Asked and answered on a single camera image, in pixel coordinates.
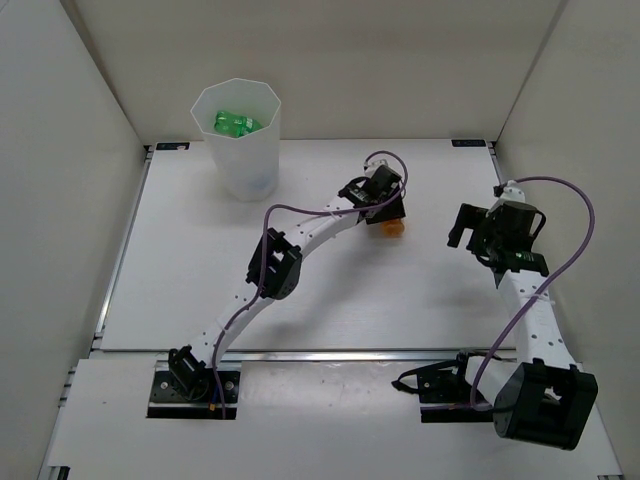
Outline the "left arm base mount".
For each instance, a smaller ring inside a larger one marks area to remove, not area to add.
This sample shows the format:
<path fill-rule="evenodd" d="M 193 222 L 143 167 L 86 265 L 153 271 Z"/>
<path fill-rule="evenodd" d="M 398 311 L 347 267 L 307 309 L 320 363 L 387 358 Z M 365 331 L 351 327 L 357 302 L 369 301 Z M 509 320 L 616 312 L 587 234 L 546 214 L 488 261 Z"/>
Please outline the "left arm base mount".
<path fill-rule="evenodd" d="M 159 362 L 150 388 L 147 414 L 151 419 L 235 420 L 241 368 L 232 365 L 218 372 L 197 360 L 191 347 L 171 349 Z"/>

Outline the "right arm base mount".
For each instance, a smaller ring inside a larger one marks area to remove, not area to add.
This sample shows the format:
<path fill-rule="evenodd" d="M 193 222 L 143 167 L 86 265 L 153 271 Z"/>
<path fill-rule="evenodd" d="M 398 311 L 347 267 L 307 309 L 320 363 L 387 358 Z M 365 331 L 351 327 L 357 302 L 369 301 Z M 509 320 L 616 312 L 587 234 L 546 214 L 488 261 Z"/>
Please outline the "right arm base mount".
<path fill-rule="evenodd" d="M 491 407 L 470 406 L 471 385 L 465 377 L 470 361 L 484 357 L 483 351 L 463 350 L 452 360 L 405 371 L 391 385 L 418 397 L 422 424 L 492 423 Z"/>

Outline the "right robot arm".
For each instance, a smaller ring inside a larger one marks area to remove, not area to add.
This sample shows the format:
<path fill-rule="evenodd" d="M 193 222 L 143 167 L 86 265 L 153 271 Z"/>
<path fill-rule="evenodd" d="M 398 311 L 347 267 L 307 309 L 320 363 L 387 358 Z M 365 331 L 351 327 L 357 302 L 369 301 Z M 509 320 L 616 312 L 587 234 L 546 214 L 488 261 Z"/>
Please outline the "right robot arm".
<path fill-rule="evenodd" d="M 467 250 L 494 275 L 508 314 L 516 319 L 516 362 L 493 355 L 468 359 L 449 375 L 460 399 L 481 395 L 502 438 L 573 450 L 598 393 L 594 375 L 579 369 L 559 330 L 545 281 L 544 256 L 532 250 L 546 223 L 536 207 L 500 200 L 486 209 L 462 204 L 448 234 L 457 247 L 464 231 Z"/>

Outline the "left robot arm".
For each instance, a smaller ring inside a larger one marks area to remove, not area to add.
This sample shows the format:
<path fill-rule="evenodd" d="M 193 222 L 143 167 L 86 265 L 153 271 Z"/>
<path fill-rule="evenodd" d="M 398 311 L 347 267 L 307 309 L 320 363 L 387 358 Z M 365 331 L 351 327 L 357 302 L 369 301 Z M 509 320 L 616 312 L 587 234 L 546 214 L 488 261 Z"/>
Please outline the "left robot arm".
<path fill-rule="evenodd" d="M 169 351 L 175 388 L 188 400 L 214 389 L 216 368 L 239 334 L 266 307 L 297 287 L 303 260 L 339 233 L 358 224 L 381 223 L 405 216 L 406 176 L 384 163 L 365 169 L 322 209 L 284 204 L 270 207 L 244 281 L 211 326 L 187 345 Z"/>

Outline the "orange plastic bottle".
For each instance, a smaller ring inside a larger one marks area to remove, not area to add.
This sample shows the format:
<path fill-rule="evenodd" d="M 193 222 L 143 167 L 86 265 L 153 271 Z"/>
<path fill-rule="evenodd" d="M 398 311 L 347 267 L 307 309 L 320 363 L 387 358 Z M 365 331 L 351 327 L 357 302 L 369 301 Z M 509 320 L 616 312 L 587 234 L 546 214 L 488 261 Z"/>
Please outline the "orange plastic bottle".
<path fill-rule="evenodd" d="M 405 232 L 405 224 L 402 218 L 386 220 L 380 224 L 382 234 L 388 238 L 399 238 Z"/>

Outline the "green plastic bottle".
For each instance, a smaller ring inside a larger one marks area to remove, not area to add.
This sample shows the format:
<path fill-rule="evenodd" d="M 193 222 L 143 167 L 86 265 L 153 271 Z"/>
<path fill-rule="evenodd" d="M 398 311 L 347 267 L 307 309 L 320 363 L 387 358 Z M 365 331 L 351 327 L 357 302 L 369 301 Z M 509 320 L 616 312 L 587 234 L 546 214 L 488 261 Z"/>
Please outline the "green plastic bottle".
<path fill-rule="evenodd" d="M 258 120 L 252 117 L 237 115 L 226 110 L 219 110 L 216 113 L 213 128 L 217 134 L 231 138 L 240 138 L 261 130 L 263 126 Z"/>

